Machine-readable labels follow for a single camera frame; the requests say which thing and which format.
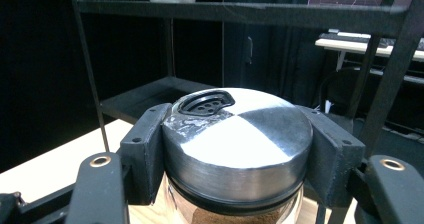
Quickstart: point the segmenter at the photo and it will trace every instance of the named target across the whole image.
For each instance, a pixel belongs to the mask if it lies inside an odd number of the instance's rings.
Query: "black metal shelf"
[[[146,1],[78,0],[81,13],[188,20],[283,25],[378,33],[397,36],[407,12],[402,7],[257,3],[153,3]]]
[[[210,88],[213,86],[176,77],[165,77],[101,101],[100,105],[103,113],[135,124],[141,115],[152,106],[172,103],[181,96]]]
[[[419,40],[424,34],[424,12],[422,11],[424,0],[412,0],[408,8],[392,7],[393,1],[383,0],[380,7],[323,7],[262,3],[151,3],[133,0],[72,0],[105,146],[107,147],[107,139],[103,124],[103,112],[134,122],[134,118],[138,118],[145,107],[156,103],[155,98],[157,98],[157,101],[163,102],[168,100],[165,96],[172,96],[172,94],[160,94],[162,91],[167,93],[171,89],[162,89],[156,86],[156,83],[152,84],[152,86],[147,85],[136,88],[130,92],[105,100],[101,106],[97,97],[81,13],[156,17],[166,20],[175,18],[282,25],[302,28],[338,28],[343,31],[369,33],[372,37],[364,55],[361,68],[362,74],[358,78],[355,91],[352,94],[351,106],[353,108],[349,111],[350,114],[356,112],[356,104],[360,100],[379,39],[382,36],[396,38],[396,44],[393,47],[385,73],[360,135],[360,140],[368,146],[369,150],[373,150],[373,145],[378,139],[379,130],[384,124]],[[169,61],[169,58],[167,59],[168,70],[171,70],[172,68],[169,68],[169,66],[172,62]],[[160,80],[158,83],[179,79],[171,77],[165,80]],[[206,86],[200,84],[199,88],[206,88]],[[198,89],[189,88],[185,91],[192,92],[195,90]]]

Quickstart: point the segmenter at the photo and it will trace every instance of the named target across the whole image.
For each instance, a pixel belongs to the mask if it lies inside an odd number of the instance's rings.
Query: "metal rod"
[[[346,51],[340,51],[339,56],[337,57],[336,71],[339,71],[342,68],[345,56]]]
[[[361,70],[355,83],[355,89],[353,90],[349,101],[349,108],[345,115],[348,119],[353,119],[356,115],[356,111],[358,110],[359,102],[361,101],[362,93],[364,92],[365,84],[367,82],[372,63],[374,62],[379,43],[380,36],[372,35],[362,60]]]
[[[321,203],[318,203],[317,217],[315,219],[315,224],[324,224],[325,223],[325,212],[327,209]]]
[[[225,23],[221,24],[221,87],[225,87]]]
[[[332,208],[330,219],[328,219],[327,224],[343,223],[345,218],[346,218],[346,214],[347,214],[348,211],[349,211],[349,208],[336,208],[336,207]]]
[[[395,0],[382,0],[381,6],[392,6],[394,1]],[[361,71],[359,72],[358,79],[355,84],[355,89],[349,102],[349,108],[345,115],[348,119],[353,119],[356,115],[356,111],[358,110],[358,106],[365,89],[365,84],[368,80],[371,66],[374,62],[375,54],[377,53],[380,39],[380,35],[372,35],[368,41],[367,50],[365,51],[364,58],[362,59]]]
[[[174,61],[174,20],[165,18],[161,20],[162,33],[162,64],[164,73],[167,76],[175,76],[175,61]]]
[[[258,3],[151,3],[145,1],[78,0],[83,13],[285,25],[304,28],[338,27],[350,32],[396,36],[404,7],[322,7]]]
[[[367,145],[367,156],[371,156],[374,152],[381,128],[393,105],[420,38],[424,34],[423,6],[424,0],[412,0],[368,117],[359,135],[359,139]]]
[[[82,51],[84,54],[84,61],[85,61],[86,69],[87,69],[88,80],[90,82],[91,93],[93,95],[94,103],[96,105],[97,118],[99,119],[100,130],[102,132],[104,147],[105,147],[105,150],[109,152],[109,144],[108,144],[107,136],[106,136],[105,122],[103,119],[102,111],[100,109],[100,101],[99,101],[99,96],[97,94],[96,82],[94,80],[93,68],[91,66],[90,54],[88,53],[88,45],[87,45],[87,40],[85,38],[84,26],[82,24],[82,19],[81,19],[81,13],[79,12],[79,9],[78,9],[77,0],[71,0],[71,1],[72,1],[72,7],[74,9],[75,20],[77,22],[78,33],[81,40],[81,46],[82,46]]]

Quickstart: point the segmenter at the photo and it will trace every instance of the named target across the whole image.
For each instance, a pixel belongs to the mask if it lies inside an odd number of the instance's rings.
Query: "wooden table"
[[[121,120],[106,125],[111,151],[118,150],[121,139],[131,127]],[[97,129],[1,173],[0,193],[19,191],[26,202],[35,201],[74,183],[80,163],[99,152],[104,152],[104,147],[101,132]],[[132,224],[166,223],[165,210],[164,197],[160,192],[153,206],[130,206],[130,221]],[[304,198],[297,223],[315,223],[316,210],[317,204]],[[348,214],[345,223],[354,223],[352,213]]]

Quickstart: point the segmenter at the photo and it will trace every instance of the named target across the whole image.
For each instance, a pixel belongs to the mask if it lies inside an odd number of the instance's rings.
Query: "brown granular contents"
[[[277,210],[255,216],[226,216],[197,208],[193,214],[192,224],[275,224],[278,221],[279,216],[280,213]]]

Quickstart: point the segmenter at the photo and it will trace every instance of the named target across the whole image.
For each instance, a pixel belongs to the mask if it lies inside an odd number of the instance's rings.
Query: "black backdrop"
[[[83,15],[83,21],[101,99],[164,75],[159,20]],[[226,23],[223,41],[221,23],[174,25],[177,76],[193,81],[313,106],[322,76],[335,65],[314,46],[322,30]],[[247,36],[251,65],[242,60]],[[98,127],[70,0],[0,0],[0,68],[0,172]]]

